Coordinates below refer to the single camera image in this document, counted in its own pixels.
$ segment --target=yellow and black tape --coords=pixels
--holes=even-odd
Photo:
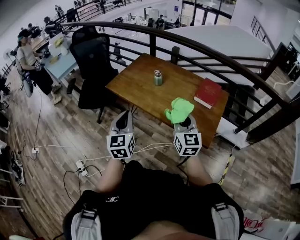
[[[229,167],[229,164],[230,164],[230,162],[231,162],[231,158],[232,158],[232,154],[230,154],[229,155],[229,158],[228,158],[228,161],[227,161],[227,164],[226,164],[226,168],[225,168],[225,170],[224,170],[224,172],[223,172],[223,175],[222,175],[222,177],[221,177],[221,179],[220,179],[220,181],[219,181],[219,183],[218,183],[218,185],[223,185],[223,182],[224,182],[224,178],[225,178],[225,176],[226,176],[226,173],[227,173],[227,171],[228,171],[228,167]]]

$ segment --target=sneaker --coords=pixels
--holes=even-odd
[[[53,105],[58,104],[61,101],[61,95],[56,95],[53,97],[52,103]]]
[[[52,87],[52,92],[56,93],[59,89],[61,89],[61,84],[55,85],[54,87]]]

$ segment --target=green cloth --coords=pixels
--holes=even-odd
[[[173,100],[171,105],[172,110],[166,109],[165,116],[173,124],[184,122],[194,109],[194,104],[180,97]]]

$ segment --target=red book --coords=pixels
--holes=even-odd
[[[211,109],[218,101],[221,94],[221,86],[211,79],[205,78],[195,93],[194,100]]]

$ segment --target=power outlet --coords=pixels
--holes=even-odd
[[[32,149],[32,153],[38,154],[38,153],[39,153],[39,149],[38,149],[38,148],[33,148],[33,149]]]
[[[77,169],[80,169],[80,173],[82,176],[88,175],[88,171],[86,169],[83,170],[84,165],[83,165],[82,161],[77,161],[76,166],[77,166]]]

